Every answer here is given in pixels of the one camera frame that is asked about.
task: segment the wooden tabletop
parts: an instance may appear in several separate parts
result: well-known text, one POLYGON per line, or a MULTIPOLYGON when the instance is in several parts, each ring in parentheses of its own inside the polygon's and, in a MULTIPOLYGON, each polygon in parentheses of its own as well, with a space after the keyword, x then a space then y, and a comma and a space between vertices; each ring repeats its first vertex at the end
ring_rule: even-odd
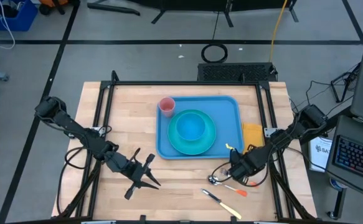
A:
MULTIPOLYGON (((93 123, 95 107, 99 92, 99 82, 86 82, 78 106, 75 120, 84 127, 93 123)), ((286 128, 293 121, 285 83, 270 83, 271 96, 279 128, 286 128)), ((259 187, 242 187, 233 180, 226 184, 248 192, 242 197, 223 186, 210 185, 207 176, 226 159, 203 160, 165 160, 156 153, 156 105, 165 96, 194 95, 228 95, 234 97, 239 104, 242 122, 260 124, 257 96, 254 86, 115 86, 115 95, 111 106, 109 125, 113 128, 107 140, 120 145, 118 152, 130 158, 137 148, 141 148, 137 159, 145 161, 152 153, 156 157, 151 163, 152 173, 161 183, 160 190, 137 189, 130 200, 124 194, 131 182, 119 173, 112 173, 107 166, 102 166, 97 200, 94 211, 96 220, 138 220, 146 215, 147 220, 195 220, 195 221, 227 221, 231 214, 215 203, 200 189, 207 189, 223 203, 234 208, 242 215, 242 220, 276 220, 271 180, 259 187)), ((270 116, 262 91, 266 120, 270 124, 270 116)), ((78 140, 70 140, 68 149, 80 146, 78 140)), ((298 141, 291 147, 300 150, 298 141)), ((76 156, 72 163, 84 166, 85 151, 76 156)), ((296 195, 307 211, 316 217, 306 168, 300 154, 286 150, 284 153, 286 170, 292 192, 296 195)), ((255 175, 250 181, 258 182, 264 171, 255 175)), ((68 167, 62 180, 60 194, 61 209, 73 199, 79 190, 82 170, 68 167)), ((285 195, 280 189, 283 215, 288 216, 285 195)), ((85 202, 83 214, 87 214, 88 203, 85 202)), ((54 206, 53 215, 57 214, 54 206)))

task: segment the blue tray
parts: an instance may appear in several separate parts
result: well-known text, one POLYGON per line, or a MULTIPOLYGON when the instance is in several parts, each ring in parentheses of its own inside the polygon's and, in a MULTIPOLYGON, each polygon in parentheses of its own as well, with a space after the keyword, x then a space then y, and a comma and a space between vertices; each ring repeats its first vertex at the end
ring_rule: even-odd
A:
POLYGON ((159 106, 156 113, 156 150, 163 159, 215 159, 229 158, 230 150, 225 143, 243 151, 242 124, 237 101, 230 96, 172 96, 176 102, 175 113, 184 110, 201 110, 216 125, 217 137, 206 152, 188 156, 177 151, 167 137, 171 118, 162 115, 159 106))

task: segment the metal spoon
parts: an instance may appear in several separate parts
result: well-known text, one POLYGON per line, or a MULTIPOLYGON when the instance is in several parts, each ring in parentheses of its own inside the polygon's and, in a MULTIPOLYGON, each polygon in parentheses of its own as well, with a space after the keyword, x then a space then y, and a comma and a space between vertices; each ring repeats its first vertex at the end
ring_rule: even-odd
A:
POLYGON ((219 179, 216 176, 209 175, 209 176, 207 176, 207 180, 213 185, 223 185, 224 187, 226 187, 226 188, 228 188, 230 190, 233 190, 236 193, 238 193, 238 194, 240 194, 240 195, 242 195, 244 197, 246 197, 248 195, 248 193, 246 191, 244 191, 244 190, 238 190, 238 189, 235 189, 233 187, 230 187, 230 186, 228 186, 226 184, 223 184, 223 183, 219 182, 219 179))

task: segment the keyboard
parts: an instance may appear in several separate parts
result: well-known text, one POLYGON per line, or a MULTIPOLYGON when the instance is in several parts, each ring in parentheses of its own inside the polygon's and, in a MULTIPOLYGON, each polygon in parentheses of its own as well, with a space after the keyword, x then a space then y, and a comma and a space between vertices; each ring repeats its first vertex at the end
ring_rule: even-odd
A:
POLYGON ((363 176, 363 144, 338 136, 335 145, 334 164, 363 176))

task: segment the yellow cloth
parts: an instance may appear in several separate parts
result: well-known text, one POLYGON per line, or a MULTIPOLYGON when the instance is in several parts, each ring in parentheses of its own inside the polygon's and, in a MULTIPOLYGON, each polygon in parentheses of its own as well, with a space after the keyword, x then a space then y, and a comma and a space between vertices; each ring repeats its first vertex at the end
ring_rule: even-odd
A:
POLYGON ((248 151, 249 145, 264 146, 263 127, 261 125, 242 123, 242 132, 243 143, 245 144, 243 154, 248 151))

